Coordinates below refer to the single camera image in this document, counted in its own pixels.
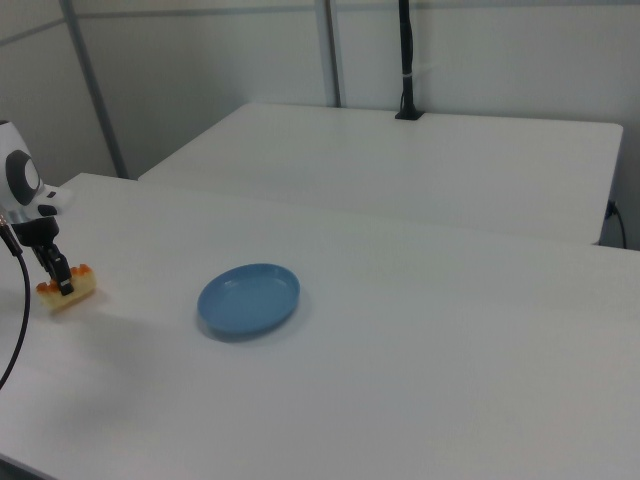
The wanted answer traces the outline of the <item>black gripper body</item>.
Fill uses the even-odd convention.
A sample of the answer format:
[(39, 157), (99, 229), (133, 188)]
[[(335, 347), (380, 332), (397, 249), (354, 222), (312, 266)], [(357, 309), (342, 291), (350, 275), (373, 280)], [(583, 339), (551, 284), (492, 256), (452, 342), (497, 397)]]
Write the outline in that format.
[(12, 224), (12, 229), (22, 246), (49, 249), (59, 234), (59, 226), (54, 217), (44, 217), (25, 223)]

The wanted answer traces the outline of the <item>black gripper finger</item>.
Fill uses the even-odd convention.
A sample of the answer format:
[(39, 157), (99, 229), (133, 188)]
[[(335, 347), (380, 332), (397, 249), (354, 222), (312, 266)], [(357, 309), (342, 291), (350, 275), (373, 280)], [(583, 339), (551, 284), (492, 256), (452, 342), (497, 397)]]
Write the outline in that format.
[(72, 274), (68, 261), (55, 244), (47, 248), (47, 260), (50, 276), (56, 281), (61, 295), (67, 296), (73, 293)]
[(50, 276), (55, 275), (54, 265), (52, 263), (52, 257), (45, 246), (34, 246), (33, 252), (36, 255), (41, 266), (46, 270)]

